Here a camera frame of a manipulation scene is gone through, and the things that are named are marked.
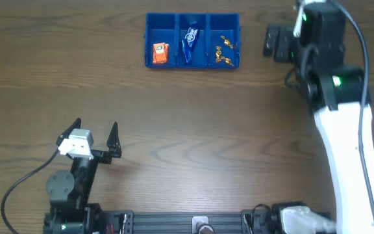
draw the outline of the green led indicator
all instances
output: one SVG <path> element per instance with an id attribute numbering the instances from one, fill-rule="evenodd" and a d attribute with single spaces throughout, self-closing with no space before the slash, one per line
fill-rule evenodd
<path id="1" fill-rule="evenodd" d="M 342 79 L 337 75 L 332 76 L 332 82 L 334 83 L 335 87 L 339 87 L 340 85 L 342 85 Z"/>

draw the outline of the blue candy wrapper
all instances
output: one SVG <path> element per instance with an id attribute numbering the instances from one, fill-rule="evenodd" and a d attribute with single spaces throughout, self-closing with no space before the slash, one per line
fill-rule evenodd
<path id="1" fill-rule="evenodd" d="M 192 51 L 199 36 L 199 31 L 198 28 L 189 27 L 186 36 L 181 40 L 182 52 L 184 53 L 186 64 L 192 63 Z"/>
<path id="2" fill-rule="evenodd" d="M 187 39 L 182 39 L 181 40 L 181 47 L 182 47 L 182 52 L 184 53 L 184 61 L 186 64 L 192 63 L 192 49 L 188 45 Z"/>

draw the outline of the orange candy wrapper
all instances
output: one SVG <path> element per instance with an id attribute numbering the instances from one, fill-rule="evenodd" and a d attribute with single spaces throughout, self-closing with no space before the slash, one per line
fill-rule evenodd
<path id="1" fill-rule="evenodd" d="M 165 64 L 168 61 L 169 44 L 157 43 L 153 46 L 153 64 Z"/>

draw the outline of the blue plastic container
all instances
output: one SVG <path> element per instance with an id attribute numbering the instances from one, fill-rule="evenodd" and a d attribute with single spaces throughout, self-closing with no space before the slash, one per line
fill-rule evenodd
<path id="1" fill-rule="evenodd" d="M 186 64 L 181 48 L 181 39 L 191 23 L 196 23 L 199 36 L 192 51 L 192 63 Z M 231 49 L 223 44 L 224 36 L 235 46 Z M 149 12 L 145 24 L 145 65 L 149 68 L 215 68 L 235 69 L 240 63 L 239 14 L 165 13 Z M 153 44 L 169 44 L 168 62 L 153 64 Z M 232 59 L 234 66 L 224 61 L 216 63 L 216 46 L 221 46 L 222 55 Z"/>

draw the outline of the wood grain surface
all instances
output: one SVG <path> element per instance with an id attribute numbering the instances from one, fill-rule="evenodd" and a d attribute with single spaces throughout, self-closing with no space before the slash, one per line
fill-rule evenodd
<path id="1" fill-rule="evenodd" d="M 98 149 L 119 125 L 122 159 L 98 167 L 90 196 L 105 210 L 240 211 L 303 200 L 335 212 L 314 121 L 283 86 L 291 66 L 262 57 L 267 24 L 292 24 L 294 2 L 0 0 L 0 203 L 80 117 Z M 343 3 L 366 35 L 374 114 L 374 1 Z M 152 11 L 239 12 L 240 68 L 147 69 L 143 34 Z M 345 42 L 346 62 L 361 64 L 349 27 Z M 41 233 L 47 178 L 70 166 L 59 156 L 9 196 L 7 216 L 20 233 Z M 1 215 L 0 233 L 8 233 Z"/>

